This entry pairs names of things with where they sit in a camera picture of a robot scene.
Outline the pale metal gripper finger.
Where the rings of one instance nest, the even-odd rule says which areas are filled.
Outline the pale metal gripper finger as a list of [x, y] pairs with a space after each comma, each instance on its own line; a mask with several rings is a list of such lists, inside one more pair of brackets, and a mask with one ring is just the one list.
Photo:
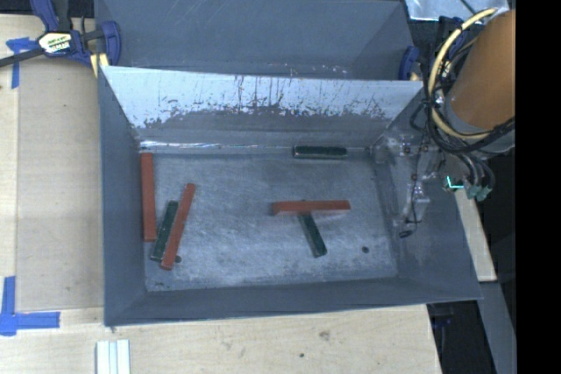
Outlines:
[[423, 180], [416, 173], [412, 174], [405, 185], [398, 209], [396, 226], [399, 238], [406, 238], [416, 233], [423, 223], [429, 205], [430, 198], [426, 194]]
[[370, 147], [370, 155], [377, 164], [396, 164], [401, 159], [432, 160], [438, 147], [421, 134], [384, 133]]

